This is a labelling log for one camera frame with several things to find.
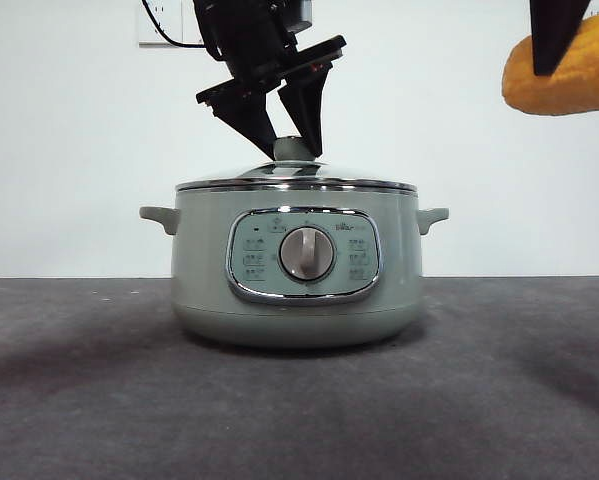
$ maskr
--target button icon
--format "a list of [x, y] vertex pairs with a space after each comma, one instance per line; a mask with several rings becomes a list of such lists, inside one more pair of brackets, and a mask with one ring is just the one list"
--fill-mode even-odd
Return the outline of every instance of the button icon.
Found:
[[365, 251], [368, 243], [363, 238], [351, 238], [348, 240], [348, 248], [352, 251]]
[[350, 280], [367, 280], [368, 272], [365, 268], [351, 268], [350, 269]]
[[283, 220], [279, 217], [273, 218], [268, 224], [268, 231], [270, 233], [284, 233], [286, 230], [288, 230], [288, 227], [284, 225]]
[[266, 257], [263, 253], [247, 253], [243, 256], [244, 265], [265, 265]]
[[249, 282], [263, 282], [266, 280], [265, 268], [246, 268], [246, 280]]
[[351, 253], [349, 255], [350, 265], [368, 265], [370, 257], [367, 253]]
[[247, 238], [243, 242], [243, 249], [253, 251], [263, 251], [266, 249], [266, 242], [263, 238]]

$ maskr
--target white wall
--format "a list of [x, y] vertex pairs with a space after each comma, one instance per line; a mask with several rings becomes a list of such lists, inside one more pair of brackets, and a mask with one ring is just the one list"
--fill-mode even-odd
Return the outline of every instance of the white wall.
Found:
[[[203, 51], [140, 49], [138, 0], [0, 0], [0, 277], [167, 276], [138, 218], [176, 183], [263, 160], [198, 106], [228, 78]], [[301, 45], [342, 33], [326, 86], [329, 163], [418, 185], [450, 222], [428, 275], [599, 274], [599, 113], [508, 108], [501, 71], [527, 1], [315, 0]], [[271, 96], [278, 133], [293, 133]]]

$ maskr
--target stainless steel rim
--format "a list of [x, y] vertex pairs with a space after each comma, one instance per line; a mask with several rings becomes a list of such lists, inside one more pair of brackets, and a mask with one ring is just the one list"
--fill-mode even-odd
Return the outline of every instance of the stainless steel rim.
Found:
[[326, 190], [326, 191], [366, 191], [416, 195], [417, 187], [407, 183], [385, 182], [381, 180], [345, 180], [341, 178], [233, 178], [229, 180], [204, 180], [177, 185], [177, 192], [205, 190], [213, 192], [251, 190]]

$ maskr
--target control panel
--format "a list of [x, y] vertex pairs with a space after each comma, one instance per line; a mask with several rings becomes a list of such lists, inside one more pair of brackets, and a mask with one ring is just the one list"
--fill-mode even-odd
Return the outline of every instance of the control panel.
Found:
[[232, 226], [226, 270], [235, 293], [251, 301], [353, 301], [379, 279], [379, 245], [374, 222], [356, 210], [253, 210]]

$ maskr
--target pot base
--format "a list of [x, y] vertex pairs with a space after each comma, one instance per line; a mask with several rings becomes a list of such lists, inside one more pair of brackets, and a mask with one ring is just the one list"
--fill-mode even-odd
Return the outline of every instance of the pot base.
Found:
[[280, 315], [211, 312], [173, 304], [183, 327], [220, 342], [263, 348], [358, 345], [399, 333], [419, 315], [419, 305], [345, 315]]

